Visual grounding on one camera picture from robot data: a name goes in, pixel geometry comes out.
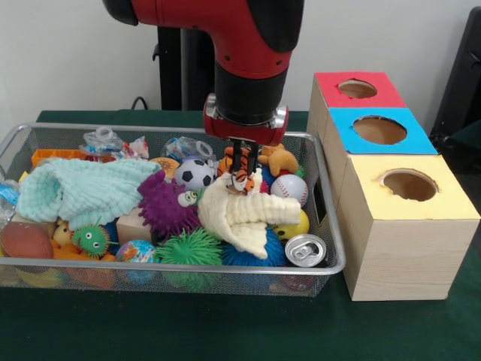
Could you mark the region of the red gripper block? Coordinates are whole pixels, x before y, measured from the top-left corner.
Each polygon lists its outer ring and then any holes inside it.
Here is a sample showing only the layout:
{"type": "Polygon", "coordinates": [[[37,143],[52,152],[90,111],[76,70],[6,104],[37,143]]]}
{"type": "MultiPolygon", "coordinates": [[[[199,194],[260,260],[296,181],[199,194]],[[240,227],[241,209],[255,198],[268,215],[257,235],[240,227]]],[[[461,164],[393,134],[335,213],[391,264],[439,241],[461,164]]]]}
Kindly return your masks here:
{"type": "Polygon", "coordinates": [[[237,174],[241,169],[241,140],[247,151],[246,171],[250,176],[256,172],[259,144],[277,146],[286,132],[289,122],[289,109],[280,105],[272,118],[260,125],[245,125],[233,123],[218,112],[216,95],[209,94],[203,110],[204,130],[208,135],[225,140],[233,140],[231,173],[237,174]]]}

